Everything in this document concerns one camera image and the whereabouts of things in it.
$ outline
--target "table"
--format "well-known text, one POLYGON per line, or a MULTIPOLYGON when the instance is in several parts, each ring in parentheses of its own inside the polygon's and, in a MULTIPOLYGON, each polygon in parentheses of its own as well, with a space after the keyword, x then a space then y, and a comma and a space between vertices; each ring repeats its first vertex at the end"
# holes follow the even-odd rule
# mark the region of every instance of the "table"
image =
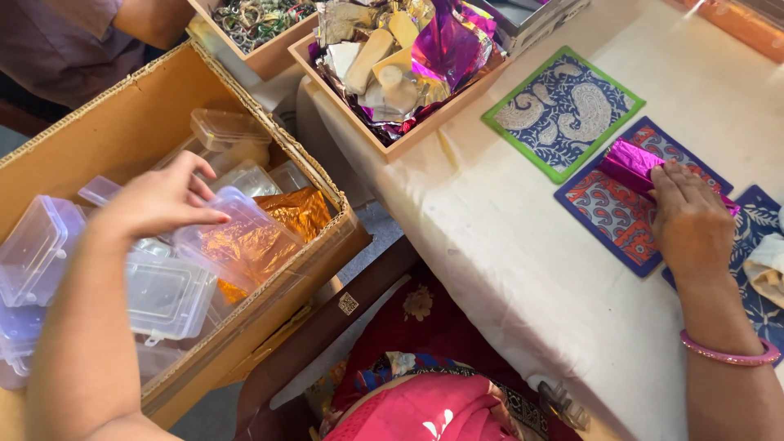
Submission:
POLYGON ((661 268, 636 277, 480 121, 563 45, 648 101, 618 134, 648 115, 733 195, 756 183, 784 202, 784 67, 659 0, 594 0, 392 164, 323 92, 313 98, 352 167, 521 374, 564 381, 624 439, 687 439, 683 322, 661 268))

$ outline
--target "bracelet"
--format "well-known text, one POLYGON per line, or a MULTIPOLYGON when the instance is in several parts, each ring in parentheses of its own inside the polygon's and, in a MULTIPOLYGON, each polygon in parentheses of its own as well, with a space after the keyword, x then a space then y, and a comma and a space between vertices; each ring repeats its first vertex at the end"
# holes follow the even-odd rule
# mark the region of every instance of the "bracelet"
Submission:
POLYGON ((708 348, 696 344, 688 336, 686 330, 681 331, 681 341, 683 341, 684 345, 689 350, 693 352, 697 352, 703 357, 708 357, 709 359, 713 359, 718 362, 737 364, 740 366, 762 366, 764 364, 773 363, 774 361, 778 360, 779 357, 782 356, 782 353, 779 352, 779 349, 776 348, 770 341, 767 341, 762 337, 759 338, 760 338, 760 343, 762 343, 762 347, 765 349, 765 353, 762 355, 755 355, 752 357, 746 355, 722 354, 721 352, 711 351, 708 348))

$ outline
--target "fabric coaster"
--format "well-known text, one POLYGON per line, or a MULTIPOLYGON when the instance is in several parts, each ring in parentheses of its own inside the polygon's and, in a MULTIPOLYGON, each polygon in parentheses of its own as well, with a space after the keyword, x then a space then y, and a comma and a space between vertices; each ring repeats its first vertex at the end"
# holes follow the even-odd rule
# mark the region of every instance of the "fabric coaster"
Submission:
MULTIPOLYGON (((742 209, 735 216, 735 244, 730 256, 730 273, 738 283, 743 308, 757 335, 777 348, 784 348, 784 312, 758 294, 743 271, 743 261, 757 248, 760 240, 766 235, 781 233, 779 210, 782 207, 756 185, 752 185, 735 201, 742 209)), ((662 277, 675 288, 675 278, 669 268, 664 268, 662 277)))
MULTIPOLYGON (((621 138, 661 159, 675 158, 722 195, 732 191, 732 185, 647 116, 634 123, 621 138)), ((604 153, 598 155, 569 179, 555 192, 555 199, 634 274, 646 277, 662 262, 653 240, 655 205, 597 170, 603 157, 604 153)))
POLYGON ((564 46, 482 120, 560 184, 644 104, 564 46))

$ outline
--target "woman's right hand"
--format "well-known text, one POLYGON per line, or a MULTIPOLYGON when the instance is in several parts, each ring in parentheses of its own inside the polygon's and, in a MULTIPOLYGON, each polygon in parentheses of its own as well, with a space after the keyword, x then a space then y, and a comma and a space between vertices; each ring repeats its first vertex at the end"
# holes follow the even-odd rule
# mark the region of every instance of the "woman's right hand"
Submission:
POLYGON ((735 221, 721 197, 674 159, 654 167, 651 179, 658 205, 653 234, 679 291, 726 280, 735 221))

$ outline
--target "blue floral fabric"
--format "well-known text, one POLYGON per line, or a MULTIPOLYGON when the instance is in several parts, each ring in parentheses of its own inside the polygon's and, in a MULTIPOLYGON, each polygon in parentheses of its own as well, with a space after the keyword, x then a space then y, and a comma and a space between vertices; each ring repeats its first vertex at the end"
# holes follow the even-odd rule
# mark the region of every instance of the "blue floral fabric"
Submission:
POLYGON ((570 166, 584 162, 644 101, 563 48, 502 103, 485 122, 562 182, 570 166))
MULTIPOLYGON (((762 238, 782 232, 779 224, 781 206, 756 185, 735 201, 742 210, 735 216, 735 244, 732 246, 730 273, 738 282, 743 307, 757 335, 775 344, 777 348, 784 348, 784 312, 758 294, 743 271, 743 261, 757 248, 762 238)), ((673 273, 669 268, 662 272, 662 276, 675 287, 673 273)))

